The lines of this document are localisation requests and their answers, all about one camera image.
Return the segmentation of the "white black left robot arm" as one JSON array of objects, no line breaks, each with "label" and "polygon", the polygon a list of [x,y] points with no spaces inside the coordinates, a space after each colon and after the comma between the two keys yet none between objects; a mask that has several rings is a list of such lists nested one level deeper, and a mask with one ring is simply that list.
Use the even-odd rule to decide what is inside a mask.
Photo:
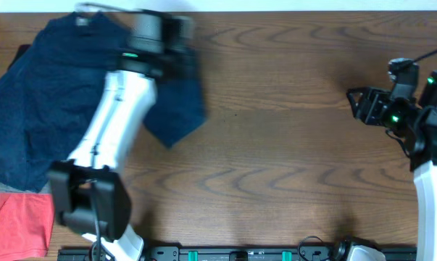
[{"label": "white black left robot arm", "polygon": [[86,133],[65,161],[49,168],[56,220],[92,240],[90,260],[141,259],[144,242],[130,225],[132,203],[120,173],[157,101],[157,81],[179,73],[192,36],[190,17],[136,12]]}]

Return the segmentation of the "navy blue shorts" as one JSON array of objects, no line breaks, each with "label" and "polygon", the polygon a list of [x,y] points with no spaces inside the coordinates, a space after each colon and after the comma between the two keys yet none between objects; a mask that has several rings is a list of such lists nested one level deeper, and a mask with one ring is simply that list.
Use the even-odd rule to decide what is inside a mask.
[{"label": "navy blue shorts", "polygon": [[[50,20],[22,45],[0,78],[0,183],[39,192],[51,163],[65,160],[87,131],[105,75],[127,45],[127,27],[104,13]],[[188,78],[161,79],[144,125],[171,147],[206,119],[199,58]]]}]

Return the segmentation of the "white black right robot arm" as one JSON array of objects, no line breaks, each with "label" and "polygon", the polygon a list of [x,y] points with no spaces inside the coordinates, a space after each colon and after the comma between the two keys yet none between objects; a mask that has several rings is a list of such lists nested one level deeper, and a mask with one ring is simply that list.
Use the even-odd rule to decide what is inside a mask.
[{"label": "white black right robot arm", "polygon": [[346,97],[355,119],[382,126],[410,161],[418,200],[417,260],[437,260],[437,70],[419,99],[417,71],[396,76],[392,90],[350,88]]}]

